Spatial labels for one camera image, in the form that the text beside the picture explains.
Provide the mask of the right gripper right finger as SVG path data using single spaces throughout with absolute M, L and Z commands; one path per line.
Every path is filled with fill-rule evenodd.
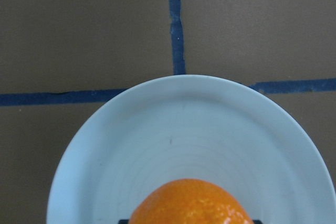
M 256 219 L 253 220 L 253 223 L 254 224 L 262 224 L 262 222 L 260 220 L 256 220 Z

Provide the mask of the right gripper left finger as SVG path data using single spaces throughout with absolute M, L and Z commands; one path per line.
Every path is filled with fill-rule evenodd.
M 118 224 L 129 224 L 129 219 L 120 219 L 119 221 L 118 221 Z

